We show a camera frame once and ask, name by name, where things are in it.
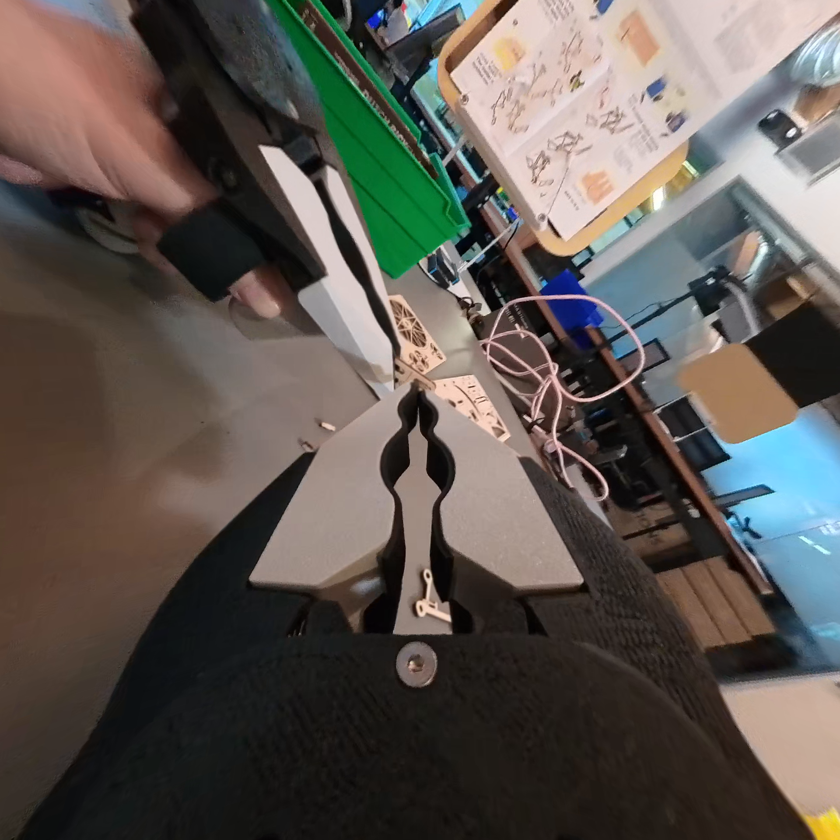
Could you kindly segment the black equipment box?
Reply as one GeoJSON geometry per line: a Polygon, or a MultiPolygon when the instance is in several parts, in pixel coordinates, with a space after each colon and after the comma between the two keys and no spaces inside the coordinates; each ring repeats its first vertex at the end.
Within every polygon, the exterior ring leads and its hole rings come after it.
{"type": "Polygon", "coordinates": [[[531,402],[559,394],[559,370],[553,357],[554,336],[545,341],[547,325],[533,297],[502,303],[476,316],[473,330],[493,375],[509,396],[531,402]]]}

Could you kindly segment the person's left hand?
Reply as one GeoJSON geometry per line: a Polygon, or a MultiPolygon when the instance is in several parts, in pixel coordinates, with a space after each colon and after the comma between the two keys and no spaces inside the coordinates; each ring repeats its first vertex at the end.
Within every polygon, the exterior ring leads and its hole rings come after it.
{"type": "Polygon", "coordinates": [[[163,82],[130,38],[41,2],[1,3],[2,180],[134,206],[141,255],[215,198],[161,117],[163,82]]]}

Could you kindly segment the blue plastic bin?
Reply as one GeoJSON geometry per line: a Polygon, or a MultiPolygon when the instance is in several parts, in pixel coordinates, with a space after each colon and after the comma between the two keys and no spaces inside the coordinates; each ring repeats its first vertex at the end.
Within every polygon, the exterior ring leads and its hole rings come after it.
{"type": "Polygon", "coordinates": [[[560,326],[581,350],[592,350],[594,345],[588,328],[600,328],[604,318],[597,304],[584,299],[585,289],[572,269],[542,283],[540,294],[548,299],[549,308],[560,326]]]}

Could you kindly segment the white stand pole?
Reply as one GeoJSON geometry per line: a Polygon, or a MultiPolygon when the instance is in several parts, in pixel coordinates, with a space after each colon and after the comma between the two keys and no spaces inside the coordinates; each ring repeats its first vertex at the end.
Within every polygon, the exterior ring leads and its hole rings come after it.
{"type": "Polygon", "coordinates": [[[521,225],[522,225],[522,218],[518,217],[510,225],[508,225],[506,228],[504,228],[499,233],[498,236],[496,236],[494,239],[492,239],[486,247],[484,247],[482,250],[480,250],[477,253],[477,255],[471,257],[467,261],[463,261],[457,267],[456,275],[458,277],[460,277],[461,275],[465,274],[475,263],[478,263],[481,260],[483,260],[485,255],[488,252],[490,252],[493,248],[495,248],[497,245],[499,246],[501,251],[504,252],[507,249],[507,247],[509,246],[509,244],[511,243],[511,241],[513,240],[513,238],[515,237],[516,233],[519,231],[521,225]]]}

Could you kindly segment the green plastic bin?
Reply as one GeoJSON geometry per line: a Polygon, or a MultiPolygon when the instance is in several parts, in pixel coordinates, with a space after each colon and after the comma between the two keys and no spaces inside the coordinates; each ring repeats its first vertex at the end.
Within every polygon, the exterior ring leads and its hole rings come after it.
{"type": "MultiPolygon", "coordinates": [[[[302,3],[272,1],[268,6],[318,91],[329,136],[359,201],[379,267],[388,277],[397,279],[439,246],[465,234],[469,230],[468,216],[440,156],[428,154],[437,173],[433,181],[303,22],[298,13],[302,3]]],[[[358,53],[377,87],[388,90],[358,53]]],[[[391,96],[392,103],[410,119],[391,96]]],[[[421,134],[414,122],[412,131],[419,141],[421,134]]]]}

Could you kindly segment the triangular wooden frame part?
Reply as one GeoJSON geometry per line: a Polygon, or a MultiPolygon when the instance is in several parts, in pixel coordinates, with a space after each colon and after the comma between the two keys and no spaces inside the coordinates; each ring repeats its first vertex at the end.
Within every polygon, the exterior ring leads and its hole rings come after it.
{"type": "Polygon", "coordinates": [[[415,600],[413,612],[417,618],[431,618],[441,623],[452,626],[452,616],[445,605],[436,599],[434,576],[430,568],[425,568],[421,573],[423,593],[415,600]]]}

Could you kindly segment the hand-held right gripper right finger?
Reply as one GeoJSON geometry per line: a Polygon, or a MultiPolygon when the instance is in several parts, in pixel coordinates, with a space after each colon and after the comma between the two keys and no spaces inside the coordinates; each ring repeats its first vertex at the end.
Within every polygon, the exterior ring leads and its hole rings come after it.
{"type": "Polygon", "coordinates": [[[459,414],[418,397],[433,505],[430,571],[452,631],[478,633],[500,604],[585,590],[585,580],[531,473],[543,471],[459,414]]]}

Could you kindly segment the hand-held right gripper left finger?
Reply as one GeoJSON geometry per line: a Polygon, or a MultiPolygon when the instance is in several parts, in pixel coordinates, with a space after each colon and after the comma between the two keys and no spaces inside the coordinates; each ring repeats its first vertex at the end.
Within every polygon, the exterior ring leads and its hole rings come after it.
{"type": "Polygon", "coordinates": [[[322,443],[248,582],[341,607],[355,632],[399,588],[405,558],[395,484],[410,463],[419,385],[402,385],[322,443]]]}

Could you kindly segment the printed instruction sheet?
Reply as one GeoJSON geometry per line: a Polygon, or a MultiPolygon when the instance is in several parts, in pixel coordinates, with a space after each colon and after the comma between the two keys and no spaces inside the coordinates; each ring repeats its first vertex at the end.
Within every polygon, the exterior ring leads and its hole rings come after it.
{"type": "Polygon", "coordinates": [[[567,242],[838,2],[484,2],[438,61],[458,120],[528,225],[567,242]]]}

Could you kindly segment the brown cardboard box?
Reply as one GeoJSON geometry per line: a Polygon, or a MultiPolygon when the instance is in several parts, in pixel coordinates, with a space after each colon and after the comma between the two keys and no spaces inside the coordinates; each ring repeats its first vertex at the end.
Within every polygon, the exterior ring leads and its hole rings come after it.
{"type": "Polygon", "coordinates": [[[322,7],[320,2],[310,1],[303,2],[298,13],[339,65],[344,75],[355,86],[362,99],[368,102],[395,137],[425,169],[425,172],[433,181],[436,181],[438,175],[433,163],[419,143],[415,132],[412,131],[413,122],[392,103],[392,96],[388,90],[382,91],[377,87],[375,79],[365,69],[368,66],[361,60],[361,54],[345,37],[331,14],[322,7]]]}

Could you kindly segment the slotted wooden parts sheet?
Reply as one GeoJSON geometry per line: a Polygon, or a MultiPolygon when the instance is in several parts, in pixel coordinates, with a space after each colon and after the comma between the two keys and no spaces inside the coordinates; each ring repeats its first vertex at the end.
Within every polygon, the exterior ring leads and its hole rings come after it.
{"type": "Polygon", "coordinates": [[[435,382],[436,395],[458,413],[487,431],[501,443],[510,438],[508,427],[487,391],[473,374],[447,377],[435,382]]]}

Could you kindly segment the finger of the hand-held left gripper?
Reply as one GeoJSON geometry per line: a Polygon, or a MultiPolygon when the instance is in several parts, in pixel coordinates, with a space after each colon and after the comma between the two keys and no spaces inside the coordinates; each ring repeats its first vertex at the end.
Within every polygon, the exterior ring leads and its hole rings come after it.
{"type": "Polygon", "coordinates": [[[313,176],[313,184],[329,217],[343,266],[341,271],[331,269],[330,276],[345,278],[342,288],[359,290],[359,293],[343,291],[331,296],[358,348],[354,355],[366,360],[371,368],[394,368],[403,343],[382,273],[354,201],[333,167],[321,168],[313,176]]]}
{"type": "MultiPolygon", "coordinates": [[[[394,391],[394,368],[371,368],[366,360],[354,355],[358,352],[358,348],[350,336],[349,329],[343,325],[341,315],[331,299],[332,294],[338,296],[343,291],[348,294],[359,293],[358,288],[342,288],[341,283],[346,279],[341,276],[330,276],[329,273],[330,270],[341,271],[343,266],[332,236],[329,217],[313,184],[313,176],[321,168],[332,166],[323,163],[313,174],[306,175],[282,149],[276,146],[260,145],[259,150],[266,159],[279,187],[290,199],[291,209],[297,216],[297,220],[302,223],[303,232],[314,246],[315,254],[324,268],[323,277],[309,283],[297,293],[299,303],[373,393],[378,398],[386,398],[394,391]]],[[[359,213],[358,215],[364,225],[362,216],[359,213]]]]}

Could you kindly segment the wheel-pattern wooden parts sheet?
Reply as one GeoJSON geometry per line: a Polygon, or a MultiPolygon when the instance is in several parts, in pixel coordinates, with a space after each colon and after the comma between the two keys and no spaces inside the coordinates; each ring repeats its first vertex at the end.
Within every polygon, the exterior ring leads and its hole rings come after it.
{"type": "Polygon", "coordinates": [[[401,295],[392,295],[388,301],[400,338],[400,360],[423,375],[446,362],[445,353],[407,300],[401,295]]]}

